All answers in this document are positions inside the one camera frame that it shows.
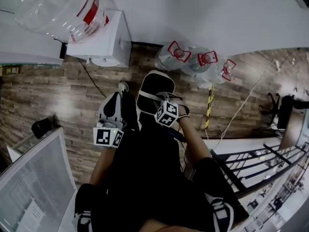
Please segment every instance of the white wall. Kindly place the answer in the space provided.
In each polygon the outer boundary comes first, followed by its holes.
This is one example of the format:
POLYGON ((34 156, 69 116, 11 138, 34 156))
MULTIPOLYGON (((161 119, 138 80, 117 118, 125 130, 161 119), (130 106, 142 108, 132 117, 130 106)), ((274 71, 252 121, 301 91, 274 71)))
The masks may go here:
POLYGON ((233 55, 309 46, 309 11, 295 0, 114 0, 132 41, 186 40, 233 55))
POLYGON ((60 65, 61 42, 19 27, 14 14, 0 11, 0 63, 60 65))

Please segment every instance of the sneaker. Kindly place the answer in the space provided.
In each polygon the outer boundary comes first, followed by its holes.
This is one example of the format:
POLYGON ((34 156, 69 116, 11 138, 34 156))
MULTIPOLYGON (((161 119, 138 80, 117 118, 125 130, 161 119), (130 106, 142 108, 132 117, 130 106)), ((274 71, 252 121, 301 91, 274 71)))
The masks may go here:
POLYGON ((123 92, 129 92, 129 85, 126 82, 120 82, 118 88, 121 91, 121 94, 123 94, 123 92))

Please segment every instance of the wood-pattern floor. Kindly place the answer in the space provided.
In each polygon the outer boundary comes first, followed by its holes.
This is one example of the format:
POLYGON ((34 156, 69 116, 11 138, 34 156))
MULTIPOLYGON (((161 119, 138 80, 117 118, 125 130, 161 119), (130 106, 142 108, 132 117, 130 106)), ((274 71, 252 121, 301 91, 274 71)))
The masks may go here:
MULTIPOLYGON (((101 91, 115 92, 118 83, 127 81, 137 94, 144 76, 154 68, 158 48, 134 45, 130 67, 103 68, 94 64, 86 67, 101 91)), ((218 137, 229 123, 251 88, 267 70, 261 83, 234 119, 225 137, 251 137, 261 123, 259 105, 268 106, 267 93, 293 94, 308 100, 304 88, 309 89, 309 70, 304 49, 261 51, 233 56, 237 63, 230 83, 216 85, 208 129, 209 137, 218 137), (270 63, 277 59, 281 71, 270 63)), ((185 98, 191 119, 202 136, 205 135, 208 89, 197 88, 194 78, 169 72, 176 83, 176 94, 185 98)), ((93 145, 93 127, 99 105, 104 98, 94 87, 76 58, 67 56, 60 67, 24 65, 21 73, 3 78, 0 101, 0 138, 13 146, 31 134, 36 121, 56 114, 64 128, 66 146, 77 185, 87 182, 100 155, 101 148, 93 145)))

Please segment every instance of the desk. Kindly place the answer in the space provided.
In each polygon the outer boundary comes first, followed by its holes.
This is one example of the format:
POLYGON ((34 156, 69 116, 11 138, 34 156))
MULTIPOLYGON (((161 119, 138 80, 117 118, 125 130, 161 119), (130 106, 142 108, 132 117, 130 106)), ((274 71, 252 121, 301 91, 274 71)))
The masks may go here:
POLYGON ((279 146, 279 150, 281 149, 286 149, 286 148, 290 148, 292 146, 295 145, 302 145, 299 144, 300 141, 300 135, 303 133, 303 131, 306 130, 306 128, 304 128, 304 123, 305 122, 305 118, 306 116, 296 113, 296 112, 291 112, 290 114, 290 118, 289 121, 287 123, 283 138, 281 140, 280 146, 279 146))
POLYGON ((303 127, 301 129, 301 133, 296 145, 301 146, 308 141, 309 141, 309 109, 306 109, 303 127))

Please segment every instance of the plastic bottle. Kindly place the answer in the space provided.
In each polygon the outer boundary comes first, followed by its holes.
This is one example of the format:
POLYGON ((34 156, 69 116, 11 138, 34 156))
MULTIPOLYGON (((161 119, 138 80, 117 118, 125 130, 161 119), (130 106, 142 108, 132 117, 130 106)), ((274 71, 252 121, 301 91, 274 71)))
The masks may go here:
POLYGON ((212 65, 206 72, 196 75, 198 84, 211 82, 214 84, 222 84, 231 81, 232 69, 236 63, 230 59, 221 58, 217 65, 212 65))
POLYGON ((101 0, 20 0, 15 20, 66 43, 80 42, 108 22, 101 0))
POLYGON ((191 49, 191 56, 181 69, 187 75, 196 75, 207 71, 211 65, 216 65, 217 62, 218 57, 215 51, 198 47, 191 49))
POLYGON ((173 41, 158 51, 155 56, 155 66, 164 71, 180 69, 191 56, 189 47, 185 43, 173 41))

